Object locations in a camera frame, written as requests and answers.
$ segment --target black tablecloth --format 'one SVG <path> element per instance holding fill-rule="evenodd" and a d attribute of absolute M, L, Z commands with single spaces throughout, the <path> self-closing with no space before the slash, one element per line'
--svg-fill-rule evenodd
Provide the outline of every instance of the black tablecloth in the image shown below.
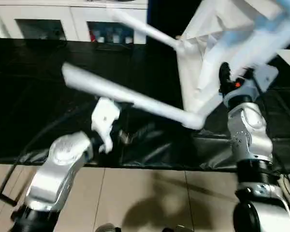
<path fill-rule="evenodd" d="M 56 138 L 67 133 L 82 130 L 91 136 L 97 98 L 65 87 L 61 74 L 65 61 L 182 108 L 174 51 L 145 45 L 0 39 L 0 163 L 13 163 L 45 125 L 84 104 L 90 107 L 53 128 L 30 152 L 47 151 Z M 280 57 L 270 64 L 279 69 L 279 77 L 264 95 L 267 121 L 274 150 L 290 171 L 290 66 Z M 110 154 L 96 154 L 88 165 L 235 171 L 224 105 L 208 117 L 201 131 L 136 109 L 127 109 L 118 125 L 130 135 L 141 128 L 146 133 L 129 145 L 115 139 Z M 38 157 L 26 164 L 41 164 L 44 159 Z"/>

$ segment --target glass cabinet door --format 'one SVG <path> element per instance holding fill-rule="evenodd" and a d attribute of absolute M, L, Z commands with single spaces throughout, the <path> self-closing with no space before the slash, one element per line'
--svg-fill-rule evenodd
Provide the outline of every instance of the glass cabinet door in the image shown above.
<path fill-rule="evenodd" d="M 25 39 L 66 40 L 60 20 L 16 19 Z"/>
<path fill-rule="evenodd" d="M 147 9 L 120 9 L 146 23 Z M 145 44 L 146 36 L 114 22 L 106 8 L 72 7 L 77 35 L 80 41 L 112 44 Z"/>
<path fill-rule="evenodd" d="M 0 15 L 12 38 L 78 41 L 69 7 L 0 6 Z"/>

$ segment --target black table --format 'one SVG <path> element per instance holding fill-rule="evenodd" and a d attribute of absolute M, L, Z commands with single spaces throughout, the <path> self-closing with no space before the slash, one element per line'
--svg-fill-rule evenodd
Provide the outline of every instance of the black table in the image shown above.
<path fill-rule="evenodd" d="M 84 104 L 90 107 L 56 126 L 30 151 L 47 152 L 64 134 L 82 130 L 91 135 L 90 116 L 97 98 L 65 87 L 61 74 L 65 61 L 182 108 L 176 55 L 171 49 L 0 39 L 0 163 L 13 163 L 41 128 Z M 280 57 L 270 63 L 279 69 L 279 77 L 264 95 L 267 121 L 274 150 L 290 171 L 290 66 Z M 236 171 L 223 105 L 208 117 L 201 131 L 136 109 L 127 109 L 118 124 L 129 134 L 140 128 L 147 132 L 130 145 L 115 141 L 110 154 L 96 155 L 88 166 Z M 39 165 L 44 158 L 36 156 L 25 164 Z"/>

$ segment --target robotic arm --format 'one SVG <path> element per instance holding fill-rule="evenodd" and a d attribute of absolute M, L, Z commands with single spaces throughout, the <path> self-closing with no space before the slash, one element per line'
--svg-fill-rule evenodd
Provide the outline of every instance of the robotic arm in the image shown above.
<path fill-rule="evenodd" d="M 272 142 L 266 135 L 266 122 L 254 103 L 278 73 L 266 63 L 278 49 L 290 43 L 290 0 L 278 0 L 284 11 L 273 19 L 260 16 L 244 0 L 236 1 L 248 9 L 246 14 L 253 16 L 252 24 L 243 23 L 239 30 L 225 30 L 222 25 L 220 29 L 205 28 L 203 24 L 214 15 L 213 6 L 217 2 L 204 0 L 179 41 L 128 14 L 116 10 L 111 13 L 176 50 L 185 110 L 70 64 L 64 64 L 62 72 L 67 86 L 104 97 L 93 113 L 92 129 L 102 141 L 99 151 L 105 153 L 113 148 L 110 132 L 120 114 L 120 108 L 112 100 L 130 103 L 194 130 L 201 129 L 207 116 L 224 102 L 229 109 L 228 128 L 238 170 L 236 195 L 240 202 L 233 215 L 235 230 L 290 232 L 290 210 L 277 184 L 278 176 L 272 170 Z M 90 140 L 82 132 L 61 137 L 52 144 L 47 162 L 38 170 L 27 192 L 14 229 L 38 222 L 36 229 L 53 230 L 73 178 L 92 157 L 91 150 Z"/>

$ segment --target silver robotic arm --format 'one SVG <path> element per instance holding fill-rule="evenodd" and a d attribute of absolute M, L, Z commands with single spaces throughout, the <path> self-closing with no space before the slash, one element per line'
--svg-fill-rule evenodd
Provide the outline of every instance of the silver robotic arm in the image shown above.
<path fill-rule="evenodd" d="M 236 196 L 240 202 L 234 209 L 233 224 L 236 232 L 290 232 L 290 210 L 277 183 L 279 176 L 272 168 L 272 141 L 254 103 L 258 90 L 244 91 L 255 74 L 248 69 L 242 79 L 246 83 L 235 87 L 236 82 L 229 79 L 228 65 L 224 63 L 220 69 L 224 85 L 220 91 L 229 109 L 228 128 L 238 176 Z"/>
<path fill-rule="evenodd" d="M 84 132 L 56 139 L 46 162 L 38 169 L 28 188 L 24 204 L 13 213 L 12 232 L 52 232 L 72 188 L 77 172 L 93 158 L 93 148 L 108 153 L 113 148 L 111 132 L 121 107 L 100 98 L 92 116 L 95 136 Z"/>

